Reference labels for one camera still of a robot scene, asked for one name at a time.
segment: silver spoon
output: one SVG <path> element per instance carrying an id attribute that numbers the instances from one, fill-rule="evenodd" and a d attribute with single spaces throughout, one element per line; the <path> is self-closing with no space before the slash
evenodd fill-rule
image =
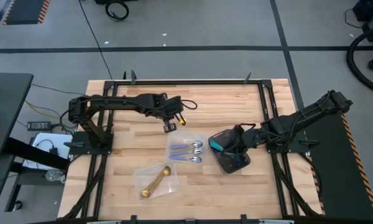
<path id="1" fill-rule="evenodd" d="M 170 156 L 170 159 L 175 159 L 178 161 L 189 161 L 191 160 L 193 163 L 201 163 L 201 158 L 199 156 L 193 156 L 192 158 L 186 158 L 182 156 Z"/>
<path id="2" fill-rule="evenodd" d="M 189 153 L 194 153 L 195 155 L 201 154 L 203 152 L 203 149 L 201 147 L 195 148 L 192 151 L 180 151 L 180 152 L 172 152 L 171 156 L 179 156 L 179 155 L 184 155 L 184 154 L 189 154 Z"/>
<path id="3" fill-rule="evenodd" d="M 201 147 L 203 145 L 203 143 L 201 141 L 194 141 L 192 144 L 175 144 L 175 145 L 171 145 L 170 148 L 171 149 L 181 149 L 183 147 L 189 147 L 189 146 L 193 146 L 195 148 L 197 147 Z"/>

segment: yellow and black hazard tape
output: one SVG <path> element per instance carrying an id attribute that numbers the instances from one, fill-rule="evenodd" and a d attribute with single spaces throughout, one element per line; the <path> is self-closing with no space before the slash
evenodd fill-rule
<path id="1" fill-rule="evenodd" d="M 312 162 L 312 158 L 310 156 L 307 156 L 306 157 L 309 161 Z M 318 182 L 318 176 L 316 175 L 316 172 L 314 170 L 314 168 L 311 166 L 311 172 L 312 172 L 312 176 L 313 176 L 313 181 L 315 183 L 315 187 L 316 187 L 316 193 L 318 193 L 319 195 L 319 182 Z M 321 205 L 321 209 L 322 209 L 322 215 L 326 215 L 325 214 L 325 208 L 323 206 L 323 203 L 322 203 L 322 200 L 319 198 L 319 203 Z"/>
<path id="2" fill-rule="evenodd" d="M 14 3 L 15 3 L 16 0 L 13 0 L 10 4 L 10 7 L 8 9 L 8 12 L 7 12 L 7 15 L 6 15 L 6 18 L 4 18 L 4 21 L 2 22 L 3 25 L 7 25 L 7 18 L 8 18 L 8 15 L 10 14 L 11 10 L 12 10 L 12 7 L 14 6 Z"/>
<path id="3" fill-rule="evenodd" d="M 50 4 L 50 0 L 45 0 L 43 2 L 42 10 L 40 11 L 40 15 L 39 15 L 39 18 L 37 19 L 37 23 L 39 24 L 43 23 L 49 4 Z"/>
<path id="4" fill-rule="evenodd" d="M 369 200 L 371 201 L 372 208 L 373 208 L 373 193 L 372 193 L 372 189 L 371 189 L 371 187 L 369 185 L 369 181 L 368 181 L 368 179 L 366 177 L 365 170 L 363 169 L 361 158 L 359 157 L 358 151 L 356 150 L 356 145 L 355 145 L 355 142 L 354 142 L 354 140 L 352 138 L 351 131 L 349 130 L 348 122 L 347 122 L 347 119 L 346 119 L 345 115 L 342 114 L 341 115 L 341 119 L 343 120 L 344 127 L 346 128 L 348 140 L 349 140 L 349 143 L 351 143 L 352 152 L 354 153 L 355 160 L 356 160 L 356 163 L 358 165 L 358 169 L 361 172 L 361 177 L 362 177 L 363 184 L 366 187 L 367 196 L 369 197 Z"/>

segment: gold spoon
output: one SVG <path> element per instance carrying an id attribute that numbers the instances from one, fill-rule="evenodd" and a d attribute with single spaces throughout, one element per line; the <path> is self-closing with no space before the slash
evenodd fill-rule
<path id="1" fill-rule="evenodd" d="M 156 190 L 159 183 L 162 181 L 164 176 L 170 176 L 172 174 L 172 170 L 170 167 L 166 166 L 163 170 L 157 175 L 154 181 L 152 181 L 144 190 L 141 192 L 142 198 L 149 198 L 153 192 Z"/>

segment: wooden table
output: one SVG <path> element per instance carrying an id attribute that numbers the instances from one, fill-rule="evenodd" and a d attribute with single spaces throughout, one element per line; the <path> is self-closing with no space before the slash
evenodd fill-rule
<path id="1" fill-rule="evenodd" d="M 275 79 L 272 84 L 279 115 L 295 112 L 288 80 Z M 103 85 L 101 80 L 89 81 L 86 94 L 101 95 Z M 259 124 L 264 120 L 257 85 L 136 85 L 121 86 L 117 92 L 118 96 L 166 92 L 169 98 L 180 95 L 197 102 L 197 110 L 183 112 L 187 125 L 177 127 L 191 133 L 212 136 L 235 124 Z M 240 219 L 241 214 L 248 218 L 281 217 L 272 162 L 265 146 L 250 149 L 247 153 L 251 164 L 233 174 L 223 174 L 211 152 L 203 165 L 176 164 L 180 190 L 141 202 L 132 174 L 140 167 L 166 161 L 163 122 L 133 111 L 116 111 L 113 130 L 113 153 L 106 165 L 100 220 L 129 220 L 131 215 L 137 215 L 139 220 Z M 296 189 L 313 210 L 321 213 L 309 164 L 299 155 L 288 157 Z M 83 193 L 89 164 L 90 156 L 81 156 L 71 164 L 59 217 L 69 212 Z M 285 196 L 291 214 L 286 190 Z"/>

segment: concrete floor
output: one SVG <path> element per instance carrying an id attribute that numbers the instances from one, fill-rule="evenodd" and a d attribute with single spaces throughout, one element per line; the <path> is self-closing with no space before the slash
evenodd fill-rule
<path id="1" fill-rule="evenodd" d="M 7 7 L 3 6 L 8 6 L 10 1 L 0 0 L 0 11 L 6 11 Z M 130 16 L 124 22 L 109 20 L 104 7 L 93 0 L 86 0 L 82 5 L 115 79 L 122 78 L 123 71 L 131 69 L 139 79 L 244 78 L 252 72 L 251 78 L 296 80 L 298 83 L 293 83 L 296 99 L 301 93 L 302 103 L 306 105 L 327 90 L 342 91 L 354 102 L 346 116 L 373 190 L 373 92 L 348 70 L 344 51 L 289 53 L 280 47 L 348 46 L 362 33 L 344 23 L 344 11 L 355 3 L 356 0 L 139 0 L 127 3 Z M 349 15 L 349 21 L 357 23 L 354 16 Z M 0 72 L 32 73 L 35 84 L 80 93 L 85 91 L 88 80 L 109 79 L 99 52 L 85 49 L 96 48 L 96 42 L 78 0 L 51 0 L 40 25 L 4 26 L 2 20 L 0 17 Z M 278 48 L 155 52 L 139 48 L 164 44 L 167 47 Z M 363 41 L 361 45 L 373 44 Z M 137 50 L 130 52 L 125 47 Z M 7 54 L 5 49 L 32 53 Z M 36 53 L 36 49 L 62 53 Z M 366 68 L 373 51 L 357 52 L 356 58 L 359 68 L 373 80 L 373 72 Z M 61 113 L 72 97 L 74 95 L 33 86 L 27 99 Z M 47 118 L 24 106 L 18 120 L 26 123 Z M 28 142 L 36 133 L 16 124 L 11 135 Z M 61 187 L 23 187 L 19 199 L 24 202 L 24 208 L 3 213 L 12 181 L 7 181 L 2 193 L 0 223 L 30 223 L 57 217 Z"/>

